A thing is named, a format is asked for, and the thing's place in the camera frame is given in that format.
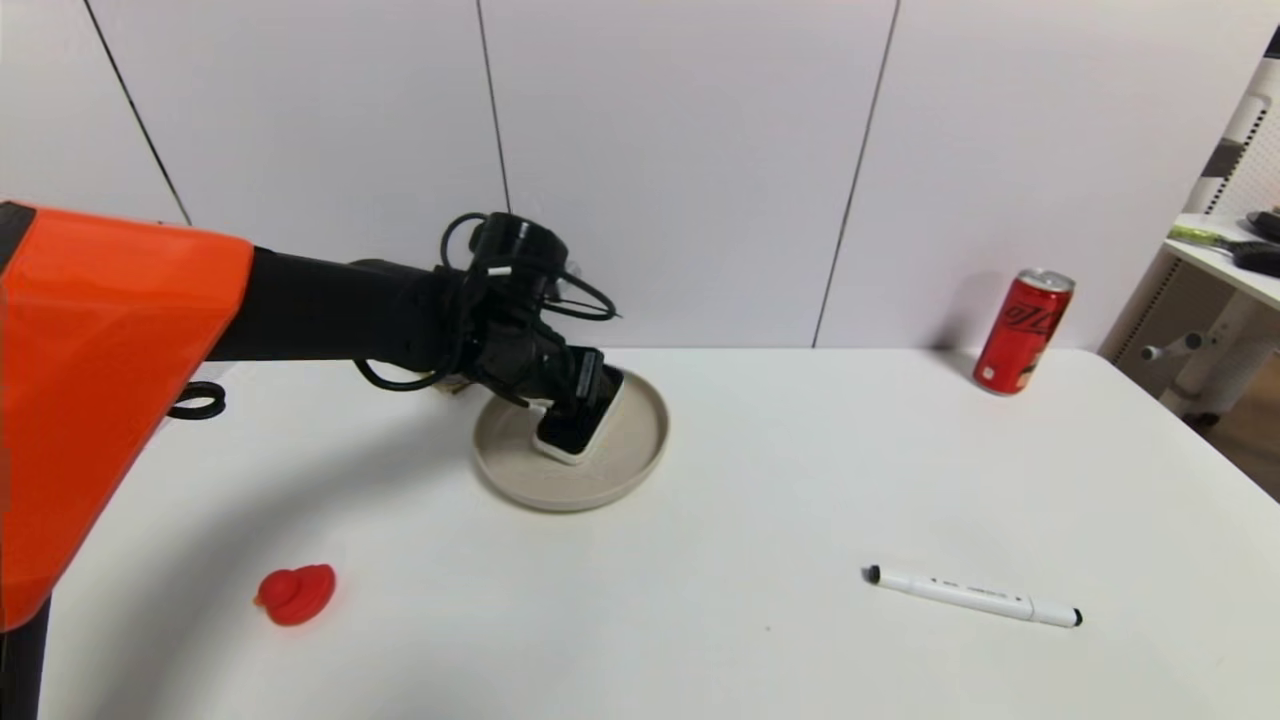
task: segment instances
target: black robot arm segment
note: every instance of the black robot arm segment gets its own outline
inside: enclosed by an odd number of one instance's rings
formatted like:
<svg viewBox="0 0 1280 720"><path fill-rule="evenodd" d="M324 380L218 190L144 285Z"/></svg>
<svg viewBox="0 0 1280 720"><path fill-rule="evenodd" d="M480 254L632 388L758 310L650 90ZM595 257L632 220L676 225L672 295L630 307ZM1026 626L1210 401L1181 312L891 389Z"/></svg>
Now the black robot arm segment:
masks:
<svg viewBox="0 0 1280 720"><path fill-rule="evenodd" d="M451 234L471 220L480 220L468 243L472 261L453 268ZM608 297L566 272L564 243L536 223L494 213L458 218L440 245L434 270L383 260L343 265L259 249L241 309L209 359L355 360L385 389L420 389L461 375L512 402L549 401L552 424L591 425L621 374L604 365L600 351L570 346L541 314L608 320L617 313ZM561 304L562 283L599 306L582 311ZM392 383L367 360L430 374Z"/></svg>
<svg viewBox="0 0 1280 720"><path fill-rule="evenodd" d="M209 360L369 359L426 373L449 348L449 290L447 273L257 247L239 311Z"/></svg>

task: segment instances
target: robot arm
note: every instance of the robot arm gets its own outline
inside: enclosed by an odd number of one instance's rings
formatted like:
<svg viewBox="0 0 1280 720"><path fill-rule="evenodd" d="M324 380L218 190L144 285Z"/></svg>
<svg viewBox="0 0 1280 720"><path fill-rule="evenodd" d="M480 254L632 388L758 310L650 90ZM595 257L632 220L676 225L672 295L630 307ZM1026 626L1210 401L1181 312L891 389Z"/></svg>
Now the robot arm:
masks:
<svg viewBox="0 0 1280 720"><path fill-rule="evenodd" d="M472 229L468 268L448 263ZM550 407L538 441L584 452L621 374L575 347L543 311L616 315L564 270L554 233L506 213L463 215L442 264L328 263L186 227L0 204L0 612L32 618L204 360L353 360L372 384L447 377ZM568 283L600 302L558 302ZM426 373L379 377L369 360ZM218 398L211 416L221 410Z"/></svg>

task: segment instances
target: orange robot arm cover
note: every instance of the orange robot arm cover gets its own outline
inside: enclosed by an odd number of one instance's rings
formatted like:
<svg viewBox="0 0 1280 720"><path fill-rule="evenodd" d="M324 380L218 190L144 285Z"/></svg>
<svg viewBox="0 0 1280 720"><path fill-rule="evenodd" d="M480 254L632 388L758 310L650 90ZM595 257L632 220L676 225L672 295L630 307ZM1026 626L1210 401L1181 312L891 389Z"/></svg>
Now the orange robot arm cover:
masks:
<svg viewBox="0 0 1280 720"><path fill-rule="evenodd" d="M0 202L0 619L45 602L236 315L243 240Z"/></svg>

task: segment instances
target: white wall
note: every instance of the white wall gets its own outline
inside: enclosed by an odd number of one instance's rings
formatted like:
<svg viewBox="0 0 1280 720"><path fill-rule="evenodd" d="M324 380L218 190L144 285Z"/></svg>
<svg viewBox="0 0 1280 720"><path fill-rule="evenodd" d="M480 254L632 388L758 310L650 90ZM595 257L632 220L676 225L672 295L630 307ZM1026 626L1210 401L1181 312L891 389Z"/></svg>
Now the white wall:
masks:
<svg viewBox="0 0 1280 720"><path fill-rule="evenodd" d="M979 346L1014 273L1096 347L1280 20L1274 0L904 0L822 346Z"/></svg>
<svg viewBox="0 0 1280 720"><path fill-rule="evenodd" d="M183 222L78 0L0 9L0 200Z"/></svg>
<svg viewBox="0 0 1280 720"><path fill-rule="evenodd" d="M483 0L516 213L612 346L809 346L893 0Z"/></svg>
<svg viewBox="0 0 1280 720"><path fill-rule="evenodd" d="M431 265L506 208L475 0L93 0L192 223Z"/></svg>

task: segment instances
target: coca-cola can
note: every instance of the coca-cola can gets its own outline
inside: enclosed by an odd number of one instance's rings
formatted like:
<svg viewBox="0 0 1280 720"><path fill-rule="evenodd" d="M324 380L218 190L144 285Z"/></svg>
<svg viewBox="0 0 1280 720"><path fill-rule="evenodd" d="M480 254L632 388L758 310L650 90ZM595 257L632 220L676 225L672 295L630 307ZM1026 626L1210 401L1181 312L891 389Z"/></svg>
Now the coca-cola can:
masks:
<svg viewBox="0 0 1280 720"><path fill-rule="evenodd" d="M1001 395L1021 392L1074 293L1075 281L1061 273L1039 268L1018 273L973 369L973 379Z"/></svg>

